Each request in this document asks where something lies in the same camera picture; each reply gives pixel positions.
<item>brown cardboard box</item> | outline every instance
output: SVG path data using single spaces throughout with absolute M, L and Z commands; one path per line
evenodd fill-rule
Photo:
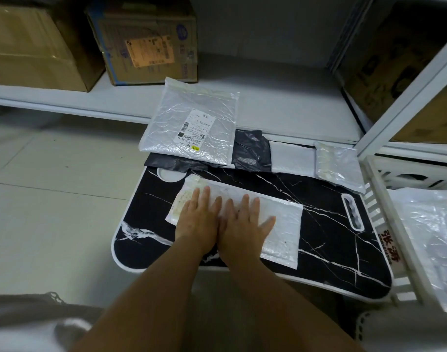
M 113 85 L 197 82 L 196 16 L 189 0 L 159 5 L 95 0 L 86 13 Z
M 0 5 L 0 85 L 90 91 L 104 64 L 79 15 L 77 0 Z
M 345 86 L 376 122 L 447 42 L 447 10 L 397 4 L 376 31 L 365 62 Z M 447 88 L 393 140 L 447 143 Z

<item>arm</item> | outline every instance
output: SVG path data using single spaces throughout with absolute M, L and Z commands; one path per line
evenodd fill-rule
M 331 319 L 262 264 L 262 245 L 276 218 L 261 226 L 258 219 L 258 199 L 250 208 L 245 195 L 239 213 L 229 200 L 218 249 L 255 312 L 266 350 L 362 351 Z
M 72 352 L 178 351 L 186 302 L 202 256 L 215 244 L 218 197 L 209 207 L 209 187 L 183 207 L 175 242 L 118 298 Z

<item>black marble tabletop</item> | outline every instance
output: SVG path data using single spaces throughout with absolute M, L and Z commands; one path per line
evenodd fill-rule
M 136 193 L 113 238 L 116 262 L 129 271 L 149 267 L 173 242 L 175 226 L 165 217 L 185 178 L 168 183 L 157 169 L 146 167 Z M 221 181 L 250 191 L 304 205 L 298 267 L 292 269 L 262 260 L 273 272 L 291 280 L 319 286 L 344 295 L 380 299 L 391 289 L 391 270 L 373 230 L 361 197 L 330 183 L 292 174 L 249 173 L 209 168 L 188 171 L 205 179 Z M 352 229 L 341 194 L 352 195 L 364 230 Z M 216 248 L 203 257 L 201 266 L 225 267 Z

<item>small white package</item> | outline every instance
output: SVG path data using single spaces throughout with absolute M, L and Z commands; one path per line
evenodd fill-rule
M 193 190 L 195 188 L 202 190 L 206 185 L 210 187 L 210 203 L 213 203 L 217 196 L 222 197 L 223 205 L 221 214 L 223 213 L 226 201 L 230 198 L 235 204 L 238 204 L 245 194 L 250 195 L 250 201 L 254 198 L 260 198 L 260 224 L 270 216 L 276 217 L 276 224 L 264 241 L 261 258 L 297 269 L 298 241 L 300 239 L 300 225 L 303 212 L 303 205 L 301 204 L 273 198 L 268 195 L 213 180 L 207 180 L 191 174 L 185 179 L 183 188 L 181 188 L 173 201 L 173 205 L 165 220 L 176 225 L 185 202 L 191 199 Z
M 271 171 L 315 178 L 316 150 L 299 145 L 270 141 Z
M 166 78 L 139 150 L 230 165 L 238 96 Z
M 447 190 L 388 190 L 424 267 L 433 294 L 447 313 Z
M 334 147 L 320 142 L 315 142 L 314 145 L 318 178 L 365 194 L 365 183 L 356 149 Z

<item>white plastic basket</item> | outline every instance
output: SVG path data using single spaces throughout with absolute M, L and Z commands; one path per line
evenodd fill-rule
M 418 301 L 438 307 L 387 189 L 447 189 L 447 167 L 379 156 L 367 157 L 361 166 L 367 183 L 364 201 L 393 271 L 393 301 Z

